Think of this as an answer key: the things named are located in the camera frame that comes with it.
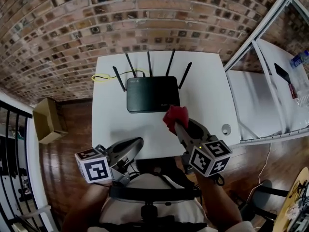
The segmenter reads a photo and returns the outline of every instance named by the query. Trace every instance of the yellow cable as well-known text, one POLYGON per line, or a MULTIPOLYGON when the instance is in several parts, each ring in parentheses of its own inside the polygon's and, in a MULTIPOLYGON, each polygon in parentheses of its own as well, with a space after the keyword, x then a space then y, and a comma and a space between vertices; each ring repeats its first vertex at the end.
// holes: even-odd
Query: yellow cable
MULTIPOLYGON (((144 73, 149 73, 149 71, 147 71, 147 70, 145 70, 145 69, 141 69, 141 68, 135 68, 134 69, 135 71, 142 71, 142 72, 144 72, 144 73)), ((97 82, 97 83, 106 83, 107 81, 110 81, 110 80, 113 80, 113 79, 116 79, 117 77, 115 76, 115 77, 111 77, 110 75, 108 75, 108 74, 94 74, 92 77, 91 77, 91 80, 92 81, 94 81, 94 82, 97 82), (97 76, 102 76, 102 77, 104 77, 104 78, 106 78, 104 81, 99 81, 99 80, 96 80, 95 78, 97 77, 97 76)))

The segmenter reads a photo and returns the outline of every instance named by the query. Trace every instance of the white shirt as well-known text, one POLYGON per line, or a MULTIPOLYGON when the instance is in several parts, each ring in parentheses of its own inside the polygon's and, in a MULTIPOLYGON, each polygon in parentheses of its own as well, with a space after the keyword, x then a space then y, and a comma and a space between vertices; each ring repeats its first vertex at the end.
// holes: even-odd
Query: white shirt
MULTIPOLYGON (((176 188, 183 188, 173 182, 169 177, 165 178, 176 188)), ((170 189, 160 177, 152 174, 142 174, 133 179, 128 185, 128 188, 141 189, 170 189)), ((203 207, 200 203, 194 200, 171 202, 172 205, 166 206, 165 202, 155 202, 154 205, 158 209, 158 217, 166 217, 173 215, 176 222, 182 223, 207 223, 211 224, 207 219, 203 207)), ((101 212, 100 223, 125 224, 129 222, 140 222, 140 209, 144 206, 144 202, 132 200, 115 200, 108 198, 101 212)), ((199 232, 216 232, 217 230, 206 227, 199 232)), ((239 223, 227 230, 227 232, 254 232, 252 224, 248 221, 239 223)), ((91 227, 87 232, 108 232, 104 228, 91 227)))

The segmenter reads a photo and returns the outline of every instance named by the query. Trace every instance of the cardboard box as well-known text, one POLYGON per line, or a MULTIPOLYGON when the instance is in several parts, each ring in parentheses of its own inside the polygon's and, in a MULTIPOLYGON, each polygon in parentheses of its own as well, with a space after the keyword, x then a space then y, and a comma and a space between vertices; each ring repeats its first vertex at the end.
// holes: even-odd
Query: cardboard box
POLYGON ((68 133, 61 106, 54 100, 45 98, 32 113, 39 143, 49 144, 68 133))

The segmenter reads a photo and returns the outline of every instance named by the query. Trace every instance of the round hole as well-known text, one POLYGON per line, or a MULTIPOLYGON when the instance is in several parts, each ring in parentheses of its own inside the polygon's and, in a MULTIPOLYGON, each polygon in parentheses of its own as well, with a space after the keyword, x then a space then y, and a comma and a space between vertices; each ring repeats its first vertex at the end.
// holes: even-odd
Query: round hole
POLYGON ((222 125, 221 131, 223 135, 228 136, 229 134, 231 134, 232 128, 229 124, 224 124, 222 125))
POLYGON ((98 33, 98 32, 99 32, 98 27, 91 28, 91 30, 92 30, 94 33, 98 33))

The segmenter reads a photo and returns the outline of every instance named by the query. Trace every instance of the black strap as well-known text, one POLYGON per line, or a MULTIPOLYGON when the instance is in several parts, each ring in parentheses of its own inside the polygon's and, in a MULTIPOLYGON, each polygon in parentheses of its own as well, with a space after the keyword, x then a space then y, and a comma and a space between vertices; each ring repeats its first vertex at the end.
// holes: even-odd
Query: black strap
POLYGON ((201 195, 200 190, 191 189, 142 189, 111 187, 112 199, 127 199, 144 202, 193 200, 201 195))
POLYGON ((188 231, 198 232, 207 227, 206 223, 181 223, 173 222, 164 225, 147 224, 147 223, 126 223, 115 225, 112 223, 96 224, 95 227, 105 228, 109 232, 171 232, 171 231, 188 231))

